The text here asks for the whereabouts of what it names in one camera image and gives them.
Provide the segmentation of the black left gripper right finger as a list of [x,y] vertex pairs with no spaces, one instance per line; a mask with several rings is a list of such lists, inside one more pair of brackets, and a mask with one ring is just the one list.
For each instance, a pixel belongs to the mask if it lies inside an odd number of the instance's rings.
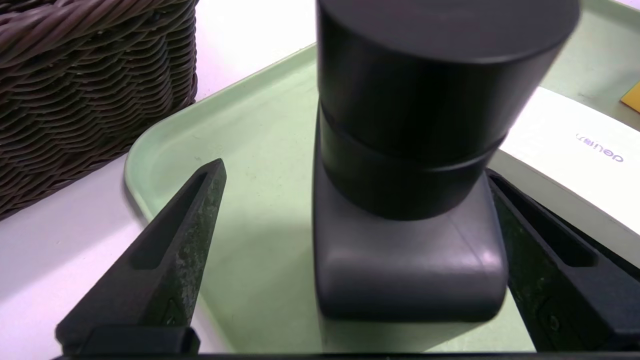
[[637,353],[639,269],[487,170],[509,289],[539,352]]

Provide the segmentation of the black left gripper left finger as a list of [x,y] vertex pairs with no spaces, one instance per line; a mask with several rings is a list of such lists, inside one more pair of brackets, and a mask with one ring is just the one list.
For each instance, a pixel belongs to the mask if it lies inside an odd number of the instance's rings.
[[63,353],[198,353],[191,327],[226,187],[199,167],[57,324]]

